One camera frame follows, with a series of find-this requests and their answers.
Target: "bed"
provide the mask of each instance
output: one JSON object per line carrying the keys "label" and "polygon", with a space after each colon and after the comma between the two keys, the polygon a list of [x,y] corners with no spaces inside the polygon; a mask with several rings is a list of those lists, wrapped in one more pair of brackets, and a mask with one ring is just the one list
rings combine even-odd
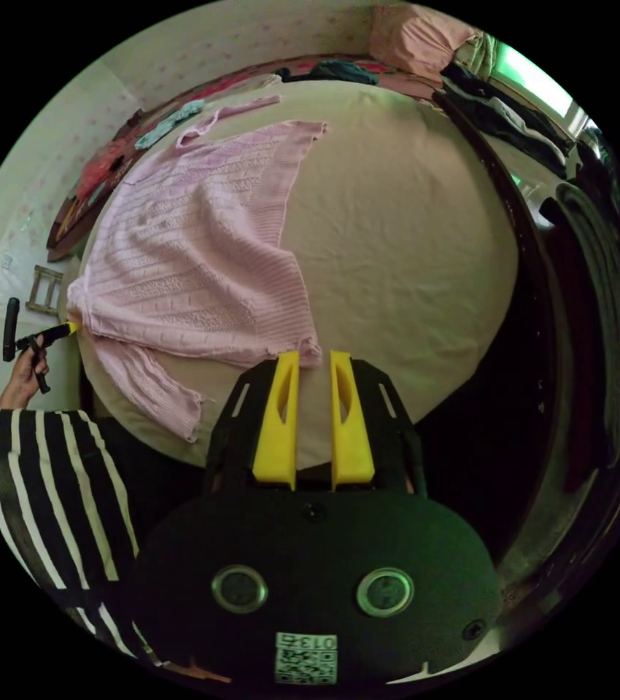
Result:
{"label": "bed", "polygon": [[[518,258],[508,212],[451,120],[411,98],[353,83],[291,83],[217,106],[275,93],[280,104],[221,122],[204,138],[292,118],[328,122],[291,194],[282,246],[298,259],[325,352],[348,350],[387,371],[418,421],[476,372],[507,314]],[[93,230],[82,267],[98,222]],[[121,424],[153,448],[203,465],[239,368],[159,355],[173,377],[208,397],[189,444],[118,392],[83,337],[80,351],[96,394]],[[326,368],[303,373],[301,470],[330,459],[329,395]]]}

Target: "teal cloth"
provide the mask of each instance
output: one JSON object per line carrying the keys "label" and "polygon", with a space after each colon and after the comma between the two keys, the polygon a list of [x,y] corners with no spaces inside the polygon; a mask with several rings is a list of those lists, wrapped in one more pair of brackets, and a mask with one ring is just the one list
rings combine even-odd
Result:
{"label": "teal cloth", "polygon": [[166,119],[160,121],[150,132],[141,136],[135,142],[135,148],[138,151],[145,150],[154,146],[157,141],[166,136],[177,124],[184,119],[193,117],[198,114],[204,107],[205,100],[192,100],[187,102],[181,109],[170,114]]}

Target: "striped shirt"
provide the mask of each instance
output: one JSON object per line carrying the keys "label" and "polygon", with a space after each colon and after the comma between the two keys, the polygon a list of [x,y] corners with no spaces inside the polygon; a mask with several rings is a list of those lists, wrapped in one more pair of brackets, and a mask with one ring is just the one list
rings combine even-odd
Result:
{"label": "striped shirt", "polygon": [[139,544],[123,480],[86,413],[0,409],[0,531],[72,620],[161,665],[123,609],[120,581]]}

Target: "pillow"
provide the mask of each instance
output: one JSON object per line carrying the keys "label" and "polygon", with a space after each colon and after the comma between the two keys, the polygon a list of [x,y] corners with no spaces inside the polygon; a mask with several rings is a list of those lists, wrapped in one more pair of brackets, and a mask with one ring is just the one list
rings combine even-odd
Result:
{"label": "pillow", "polygon": [[441,71],[477,34],[479,30],[435,9],[403,2],[381,4],[373,10],[369,53],[441,86]]}

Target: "person's hand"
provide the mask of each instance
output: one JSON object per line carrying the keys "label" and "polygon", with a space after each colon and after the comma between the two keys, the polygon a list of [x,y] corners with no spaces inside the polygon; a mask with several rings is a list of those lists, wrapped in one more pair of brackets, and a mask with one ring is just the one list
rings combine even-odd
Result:
{"label": "person's hand", "polygon": [[[38,347],[42,348],[43,337],[39,335],[36,339]],[[38,380],[35,375],[47,374],[50,369],[47,366],[47,356],[45,350],[40,351],[40,359],[33,369],[33,349],[24,350],[13,365],[11,379],[6,385],[6,389],[1,394],[0,408],[27,408],[28,402],[35,396],[38,390]]]}

